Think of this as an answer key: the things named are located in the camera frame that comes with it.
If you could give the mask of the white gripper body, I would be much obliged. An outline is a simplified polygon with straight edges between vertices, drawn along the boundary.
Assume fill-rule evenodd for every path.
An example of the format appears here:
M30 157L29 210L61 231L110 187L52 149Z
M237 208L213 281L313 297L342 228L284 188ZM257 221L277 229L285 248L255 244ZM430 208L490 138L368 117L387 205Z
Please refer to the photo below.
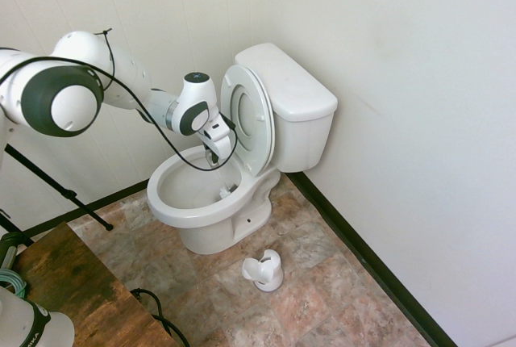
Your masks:
M200 130L200 139L217 157L228 158L232 150L230 132L222 115L218 114Z

